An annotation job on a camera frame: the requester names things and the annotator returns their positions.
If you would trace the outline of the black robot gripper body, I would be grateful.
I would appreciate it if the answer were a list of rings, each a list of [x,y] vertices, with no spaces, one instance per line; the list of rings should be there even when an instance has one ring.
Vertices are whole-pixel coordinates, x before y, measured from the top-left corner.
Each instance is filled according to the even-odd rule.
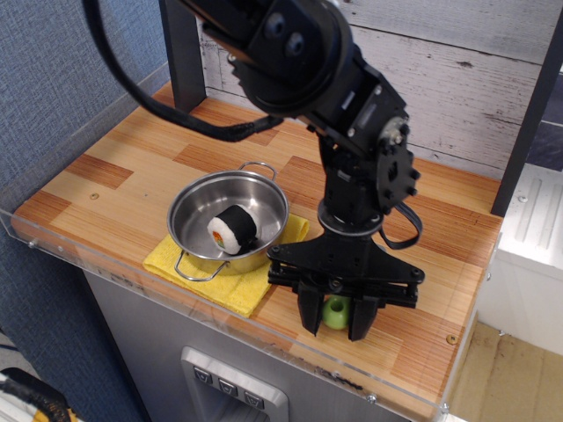
[[[405,210],[416,235],[392,242],[384,234],[384,215],[376,213],[362,225],[352,225],[322,212],[322,235],[309,241],[282,244],[268,249],[271,261],[268,282],[289,287],[297,295],[299,285],[316,288],[328,295],[350,299],[381,298],[386,305],[413,308],[425,273],[418,267],[393,257],[373,236],[378,234],[389,248],[402,250],[415,245],[421,234],[418,215]]]

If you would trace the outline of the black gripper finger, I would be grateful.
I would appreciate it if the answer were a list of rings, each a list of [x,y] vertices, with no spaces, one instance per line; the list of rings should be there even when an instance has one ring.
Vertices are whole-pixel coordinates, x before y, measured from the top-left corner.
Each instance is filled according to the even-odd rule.
[[[313,287],[299,285],[297,289],[297,304],[302,326],[316,336],[322,320],[325,294]]]
[[[349,314],[348,339],[353,342],[364,339],[377,317],[377,312],[385,306],[386,301],[381,298],[354,298]]]

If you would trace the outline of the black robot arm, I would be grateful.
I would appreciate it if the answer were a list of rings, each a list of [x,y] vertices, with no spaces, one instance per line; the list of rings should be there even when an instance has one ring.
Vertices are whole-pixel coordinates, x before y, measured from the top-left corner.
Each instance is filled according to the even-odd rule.
[[[318,207],[323,234],[271,247],[268,279],[296,293],[303,327],[316,332],[325,298],[349,301],[348,337],[366,337],[388,304],[412,308],[421,269],[391,255],[411,240],[377,245],[385,216],[400,212],[420,174],[407,148],[405,101],[362,57],[339,8],[329,1],[190,1],[204,32],[232,57],[247,98],[317,135],[325,172]]]

